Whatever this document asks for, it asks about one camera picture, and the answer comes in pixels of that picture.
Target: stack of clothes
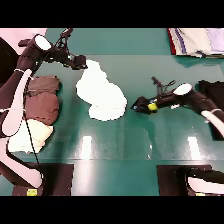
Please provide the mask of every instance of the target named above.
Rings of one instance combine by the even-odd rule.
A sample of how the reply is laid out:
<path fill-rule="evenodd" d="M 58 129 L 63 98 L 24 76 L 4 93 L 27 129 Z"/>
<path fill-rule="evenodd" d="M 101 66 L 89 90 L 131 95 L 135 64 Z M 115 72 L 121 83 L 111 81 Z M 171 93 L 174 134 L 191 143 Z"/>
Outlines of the stack of clothes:
<path fill-rule="evenodd" d="M 46 139 L 52 134 L 52 124 L 58 118 L 59 100 L 56 91 L 59 90 L 59 84 L 57 76 L 43 76 L 34 78 L 28 86 L 25 103 L 26 119 L 36 153 L 39 153 Z M 24 119 L 19 131 L 10 138 L 8 150 L 33 152 Z"/>
<path fill-rule="evenodd" d="M 224 28 L 167 28 L 172 55 L 224 57 Z"/>

